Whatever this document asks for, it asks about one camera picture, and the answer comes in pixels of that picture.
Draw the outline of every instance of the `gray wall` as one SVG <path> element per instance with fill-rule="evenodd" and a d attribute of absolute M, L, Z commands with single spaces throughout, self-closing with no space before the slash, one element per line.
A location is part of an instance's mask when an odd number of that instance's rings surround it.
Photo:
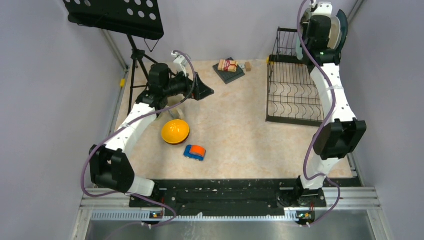
<path fill-rule="evenodd" d="M 422 239 L 424 20 L 421 0 L 368 0 L 349 29 L 341 77 L 368 130 L 356 153 L 396 239 Z"/>
<path fill-rule="evenodd" d="M 68 239 L 123 73 L 61 0 L 1 1 L 0 56 L 0 239 Z"/>
<path fill-rule="evenodd" d="M 266 59 L 273 51 L 278 27 L 295 28 L 301 0 L 158 0 L 165 35 L 153 53 L 143 39 L 139 49 L 157 61 L 170 61 L 172 50 L 181 50 L 193 60 Z M 333 0 L 333 13 L 348 14 L 356 0 Z M 137 5 L 128 3 L 139 18 Z M 121 33 L 114 39 L 127 63 L 131 46 Z M 147 40 L 150 48 L 156 41 Z"/>

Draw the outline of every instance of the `dish rack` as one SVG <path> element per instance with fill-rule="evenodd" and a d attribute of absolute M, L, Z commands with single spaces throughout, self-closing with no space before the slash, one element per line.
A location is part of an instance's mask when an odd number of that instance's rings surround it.
<path fill-rule="evenodd" d="M 320 94 L 308 68 L 298 60 L 296 29 L 278 28 L 267 59 L 266 121 L 319 127 L 324 120 Z"/>

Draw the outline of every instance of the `wooden block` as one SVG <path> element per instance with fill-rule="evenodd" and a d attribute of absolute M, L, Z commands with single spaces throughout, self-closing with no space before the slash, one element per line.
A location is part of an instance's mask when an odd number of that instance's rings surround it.
<path fill-rule="evenodd" d="M 237 61 L 221 59 L 219 60 L 218 70 L 235 73 L 237 71 Z"/>
<path fill-rule="evenodd" d="M 244 67 L 246 68 L 246 72 L 250 72 L 252 70 L 252 65 L 248 61 L 244 64 Z"/>

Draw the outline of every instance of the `beige table surface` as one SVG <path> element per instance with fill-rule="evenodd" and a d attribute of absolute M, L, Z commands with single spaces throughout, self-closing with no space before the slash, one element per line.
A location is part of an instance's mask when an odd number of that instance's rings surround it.
<path fill-rule="evenodd" d="M 190 99 L 181 105 L 190 126 L 190 136 L 185 143 L 169 145 L 162 140 L 161 129 L 172 120 L 168 112 L 162 113 L 146 129 L 129 158 L 136 175 L 150 179 L 270 179 L 301 175 L 307 148 L 318 128 L 265 122 L 267 65 L 265 60 L 250 62 L 253 63 L 251 72 L 226 85 L 212 69 L 217 61 L 194 61 L 201 80 L 214 89 L 215 94 L 201 101 Z M 174 69 L 171 62 L 167 64 Z M 117 128 L 127 117 L 130 79 L 131 72 Z M 145 83 L 139 67 L 135 85 Z M 142 90 L 134 89 L 133 102 Z M 170 104 L 179 99 L 170 99 Z M 188 144 L 206 149 L 203 162 L 183 156 Z M 330 177 L 351 178 L 348 161 L 340 161 Z"/>

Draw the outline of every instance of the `hole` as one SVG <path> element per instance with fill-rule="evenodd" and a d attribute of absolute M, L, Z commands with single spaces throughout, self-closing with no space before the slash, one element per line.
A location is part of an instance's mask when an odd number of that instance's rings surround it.
<path fill-rule="evenodd" d="M 149 8 L 153 8 L 153 2 L 152 2 L 152 1 L 148 0 L 148 1 L 146 2 L 146 4 L 147 4 L 147 7 L 149 7 Z"/>

